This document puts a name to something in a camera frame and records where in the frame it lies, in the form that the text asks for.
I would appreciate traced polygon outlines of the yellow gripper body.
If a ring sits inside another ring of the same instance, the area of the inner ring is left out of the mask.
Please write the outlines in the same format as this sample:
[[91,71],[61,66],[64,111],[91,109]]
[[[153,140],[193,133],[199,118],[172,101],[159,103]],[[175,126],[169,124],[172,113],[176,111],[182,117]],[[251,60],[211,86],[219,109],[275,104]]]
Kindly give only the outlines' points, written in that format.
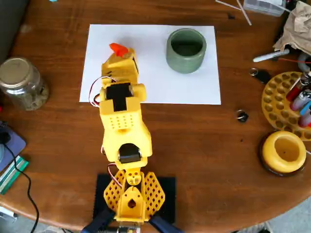
[[134,59],[124,59],[121,62],[109,65],[108,60],[102,64],[102,76],[109,76],[116,81],[129,81],[138,83],[138,66],[136,57]]

